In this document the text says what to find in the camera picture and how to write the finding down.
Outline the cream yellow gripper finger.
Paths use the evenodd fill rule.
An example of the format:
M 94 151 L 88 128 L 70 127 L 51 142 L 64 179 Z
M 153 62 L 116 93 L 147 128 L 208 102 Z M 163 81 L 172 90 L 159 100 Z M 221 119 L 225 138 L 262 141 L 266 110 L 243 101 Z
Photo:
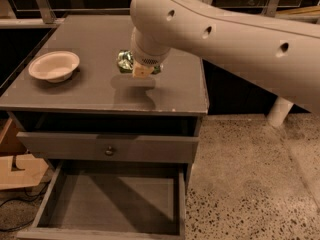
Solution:
M 144 66 L 138 62 L 133 64 L 133 72 L 132 75 L 134 78 L 146 78 L 152 74 L 154 71 L 153 67 Z

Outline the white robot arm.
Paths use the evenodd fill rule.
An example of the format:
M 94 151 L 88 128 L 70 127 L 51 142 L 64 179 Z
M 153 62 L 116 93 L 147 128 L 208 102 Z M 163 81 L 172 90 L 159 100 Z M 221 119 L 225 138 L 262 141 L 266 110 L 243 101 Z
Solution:
M 132 0 L 131 50 L 147 66 L 189 52 L 320 113 L 320 27 L 231 12 L 212 0 Z

